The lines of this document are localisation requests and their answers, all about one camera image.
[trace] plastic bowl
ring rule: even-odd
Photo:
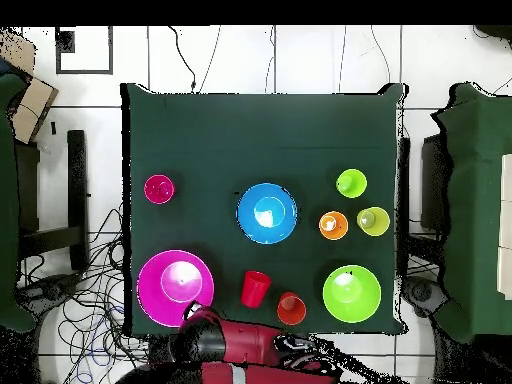
[[[354,324],[367,320],[377,311],[381,289],[377,277],[368,269],[346,265],[327,277],[322,297],[333,317]]]
[[[297,223],[297,206],[283,187],[262,183],[252,186],[241,197],[236,218],[250,240],[274,244],[292,233]]]
[[[167,250],[149,259],[137,280],[137,298],[143,311],[158,324],[179,327],[192,300],[209,306],[213,277],[206,264],[183,250]]]

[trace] cup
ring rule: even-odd
[[[366,185],[366,176],[358,169],[347,169],[336,180],[336,189],[351,199],[361,196],[366,190]]]
[[[342,213],[331,211],[322,215],[318,227],[326,239],[339,240],[347,234],[348,220]]]
[[[144,184],[144,194],[151,203],[161,205],[174,195],[174,184],[166,175],[152,175]]]
[[[244,277],[241,302],[248,308],[257,308],[270,287],[272,279],[258,271],[247,271]]]
[[[306,316],[306,305],[292,292],[281,295],[277,305],[277,317],[286,325],[297,325]]]
[[[368,235],[378,237],[389,228],[388,213],[379,207],[363,209],[357,214],[357,225]]]

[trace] dark green tablecloth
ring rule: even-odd
[[[451,300],[435,319],[461,343],[476,334],[512,335],[512,301],[497,291],[501,160],[512,153],[512,99],[460,84],[438,117],[453,173],[443,277]]]
[[[36,323],[32,315],[18,306],[14,299],[20,203],[13,129],[6,110],[12,98],[25,87],[26,84],[16,75],[0,76],[0,326],[20,333],[32,330]]]
[[[130,108],[134,334],[174,331],[152,322],[136,297],[141,267],[167,249],[187,250],[205,261],[215,281],[213,306],[229,319],[280,327],[277,301],[291,290],[307,306],[294,331],[402,331],[393,318],[392,227],[382,237],[370,237],[355,221],[369,206],[394,215],[401,85],[379,95],[160,95],[131,84],[121,90],[123,107]],[[357,199],[344,198],[335,187],[347,168],[362,170],[368,179]],[[144,196],[144,182],[155,173],[176,185],[175,197],[165,205]],[[235,220],[240,196],[261,182],[284,186],[299,207],[294,232],[275,245],[251,242]],[[320,216],[331,210],[349,219],[348,234],[339,241],[326,240],[318,230]],[[347,264],[369,268],[382,285],[379,309],[359,324],[337,321],[322,301],[326,277]],[[256,310],[239,300],[249,269],[273,280]]]

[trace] lime green cup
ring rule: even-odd
[[[370,318],[380,305],[380,284],[375,275],[359,265],[346,265],[325,280],[322,297],[336,319],[355,324]]]
[[[358,169],[347,169],[336,180],[336,188],[345,197],[359,197],[366,190],[366,176]]]
[[[389,228],[388,213],[378,207],[363,209],[357,214],[357,225],[370,236],[381,236]]]

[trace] blue bowl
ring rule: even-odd
[[[244,234],[260,244],[274,244],[288,237],[297,223],[297,205],[290,193],[270,183],[247,190],[236,210]]]

